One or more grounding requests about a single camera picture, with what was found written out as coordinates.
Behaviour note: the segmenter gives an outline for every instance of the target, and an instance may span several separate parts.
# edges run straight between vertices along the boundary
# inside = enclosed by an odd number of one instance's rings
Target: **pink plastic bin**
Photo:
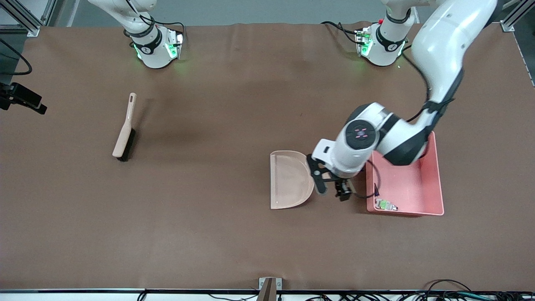
[[[442,189],[438,171],[437,143],[434,132],[429,135],[427,154],[409,166],[393,166],[378,152],[373,152],[370,161],[377,171],[366,163],[367,195],[373,194],[377,184],[379,196],[367,200],[369,212],[396,215],[443,215]],[[376,199],[390,201],[398,211],[375,207]]]

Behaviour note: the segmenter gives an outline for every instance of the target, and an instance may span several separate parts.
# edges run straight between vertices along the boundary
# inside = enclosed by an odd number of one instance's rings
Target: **table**
[[[535,102],[512,33],[477,38],[435,129],[445,215],[392,217],[333,187],[269,210],[269,154],[310,153],[360,104],[412,116],[425,90],[402,58],[372,66],[325,25],[237,24],[188,28],[183,61],[151,70],[121,32],[26,42],[34,72],[13,81],[49,109],[0,112],[0,287],[535,290]]]

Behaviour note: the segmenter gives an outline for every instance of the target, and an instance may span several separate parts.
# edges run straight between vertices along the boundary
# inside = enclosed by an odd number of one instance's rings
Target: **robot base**
[[[153,69],[163,68],[174,59],[180,58],[180,51],[184,37],[182,33],[177,33],[172,29],[164,26],[157,27],[161,31],[163,39],[160,44],[154,49],[152,54],[145,54],[142,49],[134,46],[137,57],[143,61],[145,66]]]
[[[379,24],[373,24],[372,26],[363,30],[364,34],[368,33],[370,37],[367,40],[364,39],[363,42],[365,42],[366,45],[357,45],[357,53],[359,53],[362,57],[365,57],[374,65],[388,66],[394,63],[395,60],[401,55],[401,51],[403,50],[405,42],[396,48],[395,51],[386,51],[385,47],[381,45],[377,39],[376,32],[378,27]]]

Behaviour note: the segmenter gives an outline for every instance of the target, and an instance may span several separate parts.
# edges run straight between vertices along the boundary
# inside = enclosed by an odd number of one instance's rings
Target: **black cable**
[[[419,298],[420,296],[423,295],[422,292],[413,292],[412,294],[408,294],[406,296],[402,296],[398,301],[405,301],[407,300],[408,298],[412,297],[412,296],[416,296],[416,295],[419,295],[417,298]]]
[[[18,55],[24,61],[24,63],[26,63],[26,65],[28,66],[28,71],[24,71],[24,72],[0,72],[0,74],[18,76],[18,75],[27,75],[27,74],[30,74],[33,71],[32,65],[30,65],[30,62],[28,62],[28,60],[24,56],[22,56],[22,54],[20,54],[15,48],[11,47],[11,45],[9,45],[6,41],[4,41],[4,39],[0,38],[0,42],[2,44],[6,45],[6,47],[8,47],[9,49],[11,49],[11,51],[14,52],[16,55]]]
[[[247,297],[247,298],[241,298],[241,299],[228,299],[228,298],[221,298],[221,297],[216,297],[212,294],[208,294],[208,296],[214,298],[214,299],[218,299],[218,300],[226,300],[226,301],[245,301],[245,300],[249,300],[249,299],[253,299],[254,297],[256,297],[257,295],[253,295],[251,297]]]
[[[381,175],[379,174],[379,169],[377,168],[377,166],[375,166],[375,164],[373,164],[373,162],[371,162],[370,160],[368,160],[368,163],[370,163],[373,167],[373,169],[375,170],[375,172],[377,173],[377,185],[375,185],[375,183],[373,184],[373,193],[371,195],[366,195],[365,197],[361,196],[361,195],[358,195],[356,192],[354,193],[354,195],[356,197],[358,197],[359,199],[369,199],[371,197],[374,197],[374,196],[377,196],[379,194],[379,189],[381,188]]]
[[[372,298],[368,294],[362,294],[361,296],[368,299],[369,301],[379,301],[377,297]]]
[[[147,297],[147,294],[148,294],[148,293],[149,293],[149,291],[146,290],[146,289],[145,289],[144,291],[142,291],[141,294],[138,295],[138,297],[137,297],[137,301],[143,301],[143,300],[145,300],[145,298]]]
[[[373,295],[373,296],[379,296],[379,297],[383,298],[385,301],[391,301],[390,299],[388,299],[387,297],[385,297],[385,296],[383,296],[383,295],[381,295],[381,294],[371,294],[371,295]]]
[[[336,29],[338,29],[339,31],[345,31],[346,33],[350,33],[350,34],[355,34],[354,31],[349,31],[347,29],[343,29],[341,27],[338,26],[338,24],[334,23],[334,22],[331,22],[331,21],[323,21],[321,22],[320,24],[327,24],[327,25],[332,25],[334,27],[336,27]]]
[[[358,45],[364,45],[363,42],[357,42],[357,41],[353,40],[353,39],[349,36],[349,34],[347,34],[347,32],[346,32],[346,30],[344,29],[344,27],[342,26],[342,23],[341,23],[341,22],[338,22],[338,26],[340,26],[340,28],[342,29],[343,34],[346,35],[346,37],[347,37],[347,39],[348,39],[349,41],[351,41],[351,42],[353,42],[353,43],[355,43],[355,44],[358,44]]]
[[[126,3],[128,4],[128,6],[130,6],[130,8],[136,12],[136,9],[134,8],[134,6],[132,5],[132,3],[129,1],[129,0],[125,0]],[[179,24],[180,26],[182,26],[182,31],[184,33],[184,35],[186,35],[186,26],[184,26],[183,23],[181,22],[170,22],[170,23],[165,23],[165,22],[159,22],[159,21],[156,21],[153,17],[151,17],[150,19],[147,18],[147,17],[144,17],[140,14],[138,14],[138,16],[140,17],[141,21],[143,21],[143,23],[147,24],[147,25],[153,25],[154,23],[156,24],[160,24],[160,25],[176,25],[176,24]]]
[[[405,50],[409,49],[412,47],[412,44],[411,45],[408,45],[407,47],[403,48],[403,50],[401,51],[401,56],[403,56],[403,58],[405,60],[407,60],[407,62],[418,72],[418,74],[420,74],[420,76],[422,77],[422,79],[424,80],[424,83],[425,83],[425,101],[428,101],[429,98],[431,97],[430,94],[431,94],[431,91],[429,90],[429,82],[427,81],[426,77],[424,76],[424,73],[420,70],[420,68],[418,68],[418,66],[416,66],[416,64],[410,60],[406,55],[405,55]],[[411,122],[413,121],[414,119],[416,119],[418,116],[420,116],[420,114],[424,111],[424,109],[420,109],[420,111],[418,113],[416,113],[416,115],[412,116],[411,118],[407,119],[407,122]]]
[[[463,283],[457,281],[457,280],[452,280],[452,279],[439,279],[439,280],[436,280],[435,282],[431,283],[431,285],[429,286],[429,288],[427,289],[427,292],[424,294],[425,297],[422,298],[423,301],[428,301],[428,298],[430,296],[432,297],[436,297],[436,294],[431,294],[431,290],[433,289],[433,287],[435,285],[437,285],[438,283],[441,283],[441,282],[450,282],[450,283],[456,283],[456,284],[459,284],[461,285],[462,287],[466,288],[467,291],[471,292],[472,290],[467,287],[466,285],[464,285]],[[464,298],[464,296],[459,296],[456,292],[451,292],[451,293],[448,293],[448,294],[452,294],[453,296],[452,297],[456,297],[456,299],[462,299],[462,300],[466,300]]]
[[[322,22],[321,24],[332,25],[332,26],[334,26],[336,29],[338,29],[339,31],[342,31],[343,34],[346,35],[346,37],[347,37],[347,39],[348,39],[349,41],[351,41],[351,42],[353,42],[353,43],[355,43],[355,44],[358,44],[358,45],[364,45],[363,42],[357,42],[357,41],[355,41],[354,39],[352,39],[352,38],[349,36],[349,34],[353,34],[353,35],[354,35],[354,34],[355,34],[355,31],[349,31],[349,30],[345,29],[345,28],[343,27],[343,25],[342,25],[341,22],[338,22],[338,24],[335,24],[335,23],[333,23],[333,22],[331,22],[331,21],[324,21],[324,22]]]
[[[9,56],[9,55],[7,55],[7,54],[0,53],[0,55],[3,56],[3,57],[10,58],[10,59],[16,59],[17,61],[19,60],[18,58]]]

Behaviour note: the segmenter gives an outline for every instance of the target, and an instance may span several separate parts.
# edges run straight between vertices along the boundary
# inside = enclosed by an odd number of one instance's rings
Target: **dustpan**
[[[314,190],[307,156],[293,150],[270,155],[271,209],[285,209],[304,203]]]

